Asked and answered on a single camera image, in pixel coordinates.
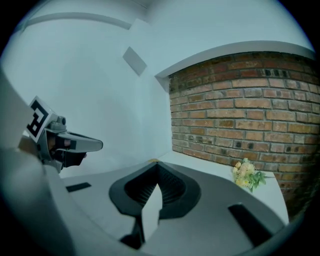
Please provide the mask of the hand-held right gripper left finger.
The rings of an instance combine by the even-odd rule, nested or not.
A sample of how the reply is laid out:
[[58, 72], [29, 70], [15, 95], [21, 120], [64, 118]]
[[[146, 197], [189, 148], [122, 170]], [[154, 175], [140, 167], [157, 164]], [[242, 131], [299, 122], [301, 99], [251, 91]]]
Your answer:
[[156, 187], [157, 166], [157, 162], [150, 163], [118, 179], [109, 189], [109, 198], [117, 210], [123, 215], [135, 218], [131, 233], [122, 237], [120, 241], [136, 250], [145, 243], [142, 210]]

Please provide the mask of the person's left hand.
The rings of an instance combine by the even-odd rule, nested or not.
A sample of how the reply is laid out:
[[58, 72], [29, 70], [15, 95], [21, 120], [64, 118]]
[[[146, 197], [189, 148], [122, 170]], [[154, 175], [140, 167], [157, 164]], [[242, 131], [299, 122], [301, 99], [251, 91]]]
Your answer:
[[54, 158], [55, 151], [56, 151], [56, 137], [49, 136], [47, 139], [47, 147], [51, 158]]

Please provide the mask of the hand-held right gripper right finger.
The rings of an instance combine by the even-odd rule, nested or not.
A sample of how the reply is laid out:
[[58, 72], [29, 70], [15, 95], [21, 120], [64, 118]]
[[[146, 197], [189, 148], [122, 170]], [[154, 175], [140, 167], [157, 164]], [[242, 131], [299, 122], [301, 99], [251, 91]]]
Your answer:
[[163, 162], [158, 163], [158, 186], [162, 193], [161, 220], [184, 217], [202, 195], [200, 185], [194, 179]]

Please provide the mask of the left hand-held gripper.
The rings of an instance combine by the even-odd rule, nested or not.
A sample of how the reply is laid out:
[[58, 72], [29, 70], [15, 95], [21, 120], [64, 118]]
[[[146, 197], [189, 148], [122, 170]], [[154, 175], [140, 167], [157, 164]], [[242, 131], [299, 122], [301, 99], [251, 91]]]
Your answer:
[[[58, 172], [71, 166], [79, 166], [89, 152], [103, 148], [99, 139], [87, 137], [67, 130], [66, 118], [56, 114], [43, 100], [35, 96], [29, 107], [33, 118], [26, 132], [35, 144], [40, 161], [56, 168]], [[51, 158], [47, 139], [55, 136], [55, 155]]]

